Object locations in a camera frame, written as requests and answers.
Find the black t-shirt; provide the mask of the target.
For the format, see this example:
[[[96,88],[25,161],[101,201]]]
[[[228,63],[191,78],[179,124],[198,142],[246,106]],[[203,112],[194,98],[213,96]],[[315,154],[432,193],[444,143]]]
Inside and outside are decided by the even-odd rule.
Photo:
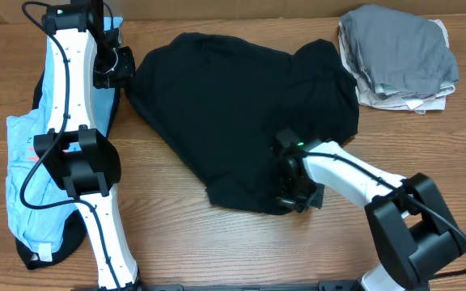
[[[274,136],[290,129],[305,141],[346,142],[358,131],[355,87],[327,40],[289,54],[183,33],[145,56],[125,93],[205,185],[211,204],[284,215]]]

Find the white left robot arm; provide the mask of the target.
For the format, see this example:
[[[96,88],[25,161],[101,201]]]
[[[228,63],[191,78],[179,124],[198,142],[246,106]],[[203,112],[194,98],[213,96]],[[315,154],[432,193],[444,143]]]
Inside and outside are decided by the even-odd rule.
[[[118,28],[104,30],[108,4],[99,0],[47,5],[37,27],[53,54],[53,108],[47,133],[34,138],[36,165],[66,191],[65,205],[82,216],[98,268],[99,290],[140,290],[138,265],[129,250],[117,202],[121,162],[96,128],[94,90],[122,87],[133,77],[130,48]]]

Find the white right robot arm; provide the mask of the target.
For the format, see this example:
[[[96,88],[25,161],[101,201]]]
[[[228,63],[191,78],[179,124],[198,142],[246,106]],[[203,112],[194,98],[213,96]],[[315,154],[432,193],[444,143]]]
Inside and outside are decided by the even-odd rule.
[[[273,152],[280,205],[299,213],[318,208],[331,188],[366,214],[379,265],[356,280],[323,281],[320,290],[427,290],[466,253],[466,234],[430,177],[382,171],[335,141],[304,143],[290,129],[275,135]]]

